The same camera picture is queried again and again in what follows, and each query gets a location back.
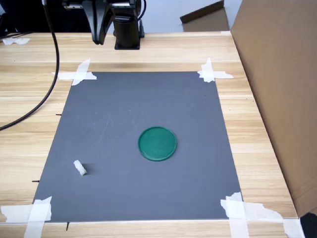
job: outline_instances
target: green lid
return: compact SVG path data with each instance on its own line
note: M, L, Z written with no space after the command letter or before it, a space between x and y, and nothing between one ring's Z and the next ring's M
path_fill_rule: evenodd
M151 161L162 161L169 158L176 150L176 136L172 131L161 126L153 126L139 137L141 154Z

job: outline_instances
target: brown cardboard panel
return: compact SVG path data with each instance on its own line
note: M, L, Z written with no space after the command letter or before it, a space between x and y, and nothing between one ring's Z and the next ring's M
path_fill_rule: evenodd
M226 12L223 9L183 24L185 32L229 31Z
M231 30L299 216L317 207L316 12L244 0Z
M180 20L182 21L182 23L187 23L187 22L195 20L199 17L202 17L202 16L208 15L210 13L213 13L215 11L218 11L218 10L222 9L223 6L224 6L224 1L220 0L220 1L217 1L213 4L210 4L208 6L200 8L196 11L190 12L184 16L181 16Z

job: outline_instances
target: masking tape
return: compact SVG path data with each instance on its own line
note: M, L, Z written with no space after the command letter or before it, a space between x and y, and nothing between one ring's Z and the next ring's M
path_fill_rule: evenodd
M97 77L93 75L91 72L88 71L88 67L90 64L90 59L82 62L77 67L76 72L64 72L64 73L58 73L58 77L60 80L70 80L73 79L72 86L79 84L81 81L88 79L88 80L96 80Z
M275 211L264 208L263 204L243 202L241 193L234 193L220 201L229 218L233 238L249 238L247 221L283 223L285 234L289 238L304 238L300 220L283 219Z
M27 223L24 238L40 238L45 221L51 220L51 199L36 199L31 205L2 206L1 212L6 223Z
M231 35L231 31L220 31L223 35Z
M6 38L2 40L6 46L12 45L13 43L24 45L30 41L29 38Z
M214 81L215 78L233 78L231 74L225 71L214 71L210 58L207 59L207 63L202 64L202 70L197 73L199 74L199 78L204 78L204 82L207 83Z

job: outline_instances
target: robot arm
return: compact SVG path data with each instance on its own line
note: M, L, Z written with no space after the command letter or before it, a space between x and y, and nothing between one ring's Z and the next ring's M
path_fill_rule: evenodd
M144 3L143 12L146 9L145 0ZM144 37L142 20L138 18L141 12L141 0L63 0L62 4L69 10L79 8L84 10L95 44L104 44L109 26L113 22L116 50L140 48L140 38Z

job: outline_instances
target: black cable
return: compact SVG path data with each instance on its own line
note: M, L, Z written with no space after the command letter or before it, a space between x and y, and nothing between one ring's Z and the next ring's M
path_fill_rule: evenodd
M6 39L6 38L10 38L10 37L19 37L19 36L25 36L25 35L28 35L28 34L31 34L31 33L34 33L34 32L24 32L24 33L21 33L21 32L13 32L13 33L8 33L7 35L4 35L4 36L0 36L0 40L3 40L3 39Z
M145 10L147 9L147 1L143 0L143 2L144 2L143 11L142 11L141 15L138 17L138 21L141 20L141 18L143 17L143 15L145 13Z
M54 89L54 86L56 84L56 81L57 81L57 75L58 75L58 71L59 71L59 51L58 51L58 45L57 45L57 39L56 39L56 36L55 36L55 33L54 33L54 30L53 30L53 25L52 25L52 22L51 22L51 19L50 19L50 16L49 16L49 11L48 11L48 7L46 5L46 0L42 0L42 3L43 3L43 7L44 7L44 12L45 12L45 16L46 16L46 20L48 22L48 25L49 25L49 28L50 28L50 31L51 31L51 34L52 34L52 37L53 37L53 40L54 40L54 45L55 45L55 50L56 50L56 70L55 70L55 76L54 76L54 79L53 79L53 82L52 82L52 85L49 89L49 91L47 92L47 94L45 95L45 97L41 100L41 102L35 107L33 108L31 111L29 111L27 114L25 114L24 116L22 116L21 118L7 124L7 125L4 125L4 126L1 126L0 127L0 130L4 130L4 129L7 129L15 124L18 124L19 122L27 119L30 115L32 115L45 101L46 99L49 97L49 95L51 94L52 90Z

